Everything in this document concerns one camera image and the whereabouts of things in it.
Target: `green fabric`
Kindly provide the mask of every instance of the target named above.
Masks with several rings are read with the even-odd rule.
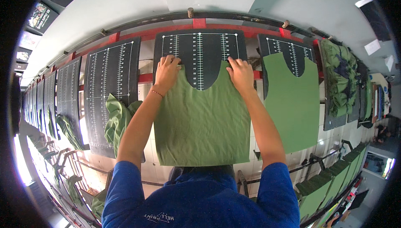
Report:
[[[118,101],[111,93],[109,94],[106,101],[109,120],[104,130],[104,137],[107,142],[113,144],[115,157],[117,157],[120,139],[141,104],[142,101],[135,101],[126,108],[122,102]]]
[[[56,154],[57,154],[57,152],[55,152],[55,151],[50,151],[50,152],[46,153],[45,155],[43,155],[43,158],[46,159],[46,160],[48,160],[49,158],[51,158],[52,156],[54,156],[54,155],[56,155]]]
[[[355,167],[355,172],[354,172],[353,178],[355,178],[357,176],[357,174],[359,173],[359,171],[360,171],[360,168],[361,168],[362,163],[363,163],[363,159],[365,158],[365,152],[366,152],[366,147],[361,151],[361,153],[359,155],[358,163],[357,163],[357,165]]]
[[[280,133],[286,154],[316,144],[319,126],[318,68],[305,58],[301,77],[288,69],[283,53],[263,57],[269,89],[264,100],[266,110]]]
[[[203,91],[188,83],[182,66],[154,121],[160,165],[249,162],[251,119],[228,75],[228,66],[222,61],[216,81]]]
[[[309,180],[304,180],[302,183],[296,184],[299,194],[301,195],[301,202],[299,204],[301,220],[308,219],[318,210],[320,203],[326,196],[331,181],[332,176],[330,174],[319,174],[313,176]]]
[[[48,116],[48,119],[49,119],[49,122],[47,123],[47,125],[48,125],[48,130],[50,132],[50,136],[53,139],[56,139],[56,133],[55,133],[55,130],[54,130],[53,118],[51,116],[50,106],[47,106],[47,116]]]
[[[92,211],[98,220],[102,220],[102,213],[104,209],[104,203],[106,202],[107,191],[104,189],[98,195],[94,196],[92,201]]]
[[[57,114],[56,123],[75,150],[85,150],[83,145],[81,145],[81,142],[79,141],[77,134],[75,133],[74,127],[67,116]]]
[[[39,129],[40,131],[43,131],[43,126],[42,126],[42,109],[39,109]]]
[[[333,117],[339,117],[345,114],[352,113],[352,106],[356,99],[356,90],[358,79],[360,75],[356,72],[357,60],[355,56],[348,50],[346,46],[339,46],[333,44],[330,40],[324,39],[320,42],[322,49],[322,61],[327,72],[327,87],[330,96],[330,110],[329,114]],[[340,65],[338,56],[346,60],[345,72],[348,74],[348,79],[335,72],[335,69]],[[349,85],[350,97],[343,93],[345,88]]]
[[[336,196],[340,190],[340,187],[343,185],[345,176],[347,175],[349,164],[341,163],[338,166],[340,168],[338,170],[338,169],[335,169],[336,163],[334,163],[334,165],[332,165],[331,167],[324,170],[324,173],[328,173],[332,176],[332,181],[331,181],[330,187],[327,190],[326,197],[324,198],[323,202],[320,204],[318,209],[324,208],[329,201],[333,201],[336,198]]]
[[[79,204],[82,206],[83,203],[81,201],[81,195],[79,194],[77,187],[75,186],[75,183],[81,180],[82,177],[78,177],[77,175],[72,175],[67,179],[67,185],[68,185],[68,194],[70,194],[74,204],[76,205]]]
[[[347,175],[345,176],[343,185],[341,186],[340,191],[338,193],[343,192],[345,188],[348,187],[348,184],[353,180],[355,168],[357,166],[359,159],[359,154],[355,155],[354,153],[350,152],[347,155],[345,155],[343,159],[349,162],[350,166],[348,167]]]
[[[365,120],[367,120],[372,114],[372,82],[368,76],[366,80],[366,113]]]
[[[61,166],[61,165],[57,165],[57,164],[53,165],[53,172],[54,172],[53,177],[54,177],[54,180],[58,187],[60,187],[60,171],[59,170],[64,167],[65,166]]]

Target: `stack of green fabric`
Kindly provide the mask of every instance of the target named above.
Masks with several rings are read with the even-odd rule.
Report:
[[[57,114],[56,123],[75,150],[85,150],[67,116]]]
[[[92,201],[92,211],[98,220],[102,220],[104,203],[106,202],[107,191],[104,189],[98,195],[94,196]]]
[[[121,137],[141,104],[142,101],[135,101],[127,108],[124,103],[118,101],[111,93],[109,94],[106,101],[106,108],[109,111],[109,120],[104,130],[104,137],[107,142],[114,146],[115,157],[117,157]]]
[[[299,214],[301,222],[309,219],[318,210],[332,181],[331,174],[323,171],[309,180],[296,184],[299,190]]]
[[[325,86],[330,96],[329,114],[333,117],[351,114],[360,75],[356,72],[357,60],[347,47],[333,44],[328,39],[322,40],[320,45],[328,76]]]
[[[359,161],[359,157],[360,157],[360,151],[357,150],[353,150],[343,157],[343,160],[345,162],[348,162],[350,166],[348,168],[347,175],[344,178],[344,183],[340,191],[338,192],[339,194],[343,192],[348,187],[349,183],[354,179],[355,170]]]
[[[330,187],[327,190],[326,197],[324,198],[323,202],[320,204],[318,209],[324,208],[328,203],[331,203],[331,201],[333,201],[336,198],[341,186],[343,185],[345,176],[347,175],[348,167],[349,167],[348,162],[339,160],[332,166],[326,168],[324,171],[320,173],[321,175],[322,174],[331,175],[332,181],[330,183]]]
[[[67,179],[67,185],[68,185],[68,194],[70,194],[71,199],[73,200],[74,204],[76,205],[83,205],[81,195],[79,194],[77,187],[75,186],[75,183],[78,181],[81,181],[82,177],[78,177],[77,175],[72,175]]]

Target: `black printing pallet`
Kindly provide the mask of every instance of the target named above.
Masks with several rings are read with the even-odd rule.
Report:
[[[88,53],[85,65],[84,108],[91,152],[115,158],[104,137],[109,120],[106,101],[113,94],[128,107],[138,100],[139,37],[119,41]]]
[[[315,55],[312,51],[312,46],[310,45],[267,34],[258,34],[258,42],[262,58],[275,53],[283,53],[288,70],[290,70],[296,77],[303,75],[305,70],[304,58],[308,58],[312,62],[315,62]],[[266,99],[269,90],[269,81],[268,73],[264,65],[262,65],[262,72],[263,97]]]
[[[247,60],[241,30],[190,29],[159,33],[155,38],[153,70],[161,57],[174,55],[185,66],[188,83],[206,90],[216,81],[222,60],[228,56]],[[153,83],[156,72],[153,72]]]
[[[82,57],[73,59],[58,69],[57,78],[57,113],[70,120],[77,138],[83,146],[81,127],[79,125],[78,84]]]
[[[46,77],[46,79],[44,80],[44,119],[46,121],[46,125],[48,125],[49,123],[48,109],[50,109],[50,115],[54,126],[54,132],[57,139],[59,139],[57,124],[56,124],[56,105],[55,105],[56,76],[57,76],[57,71],[53,71],[50,74],[50,76]]]

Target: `crumpled green fabric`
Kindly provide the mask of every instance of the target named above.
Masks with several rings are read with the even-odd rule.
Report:
[[[328,84],[325,86],[328,87],[331,100],[329,114],[333,117],[351,114],[352,106],[357,97],[357,76],[360,75],[360,73],[356,72],[358,67],[357,59],[346,46],[338,46],[328,39],[322,40],[320,46],[322,49],[322,61],[324,62],[328,76]],[[348,79],[334,70],[340,65],[340,60],[337,56],[340,54],[341,58],[347,61],[346,73],[349,76]],[[349,98],[347,98],[346,94],[343,94],[347,86],[350,88],[351,96]]]
[[[213,166],[249,162],[250,125],[246,105],[221,61],[216,81],[200,91],[178,72],[154,121],[160,165]]]
[[[75,183],[78,181],[81,181],[82,177],[78,177],[77,175],[72,175],[67,179],[67,185],[68,185],[68,194],[70,194],[71,199],[73,200],[74,204],[76,205],[83,205],[81,201],[81,195],[79,194],[77,187],[75,186]]]
[[[106,196],[107,196],[107,190],[104,189],[93,198],[92,211],[93,214],[98,218],[98,220],[102,220],[102,214],[104,209],[104,203],[106,202]]]
[[[39,130],[43,131],[43,126],[42,126],[42,109],[39,109]]]
[[[141,104],[142,101],[138,100],[131,103],[127,108],[124,103],[118,101],[111,93],[107,98],[106,108],[109,111],[109,120],[104,130],[104,137],[107,142],[113,144],[115,157],[117,157],[121,137]]]
[[[54,130],[53,118],[52,118],[52,115],[51,115],[51,112],[50,112],[50,106],[47,106],[47,116],[48,116],[48,119],[49,119],[49,122],[47,123],[48,131],[50,133],[50,136],[53,139],[56,139],[56,133],[55,133],[55,130]]]
[[[53,172],[54,172],[53,177],[54,177],[54,180],[58,187],[60,187],[60,171],[59,170],[64,167],[65,166],[61,166],[61,165],[57,165],[57,164],[53,165]]]
[[[67,116],[57,114],[56,123],[60,127],[60,130],[63,132],[63,134],[67,137],[70,144],[74,147],[74,149],[85,150],[85,148],[81,145],[81,142],[79,141],[77,134],[75,133],[73,125],[71,124]]]

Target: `metal stand leg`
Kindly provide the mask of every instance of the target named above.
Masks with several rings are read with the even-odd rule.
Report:
[[[243,186],[244,186],[244,194],[245,194],[245,196],[247,196],[247,197],[249,198],[248,182],[247,182],[247,180],[245,179],[244,174],[242,173],[241,170],[239,170],[239,171],[237,172],[237,175],[238,175],[238,183],[237,183],[237,190],[238,190],[238,193],[239,193],[239,191],[241,190],[241,185],[243,185]]]

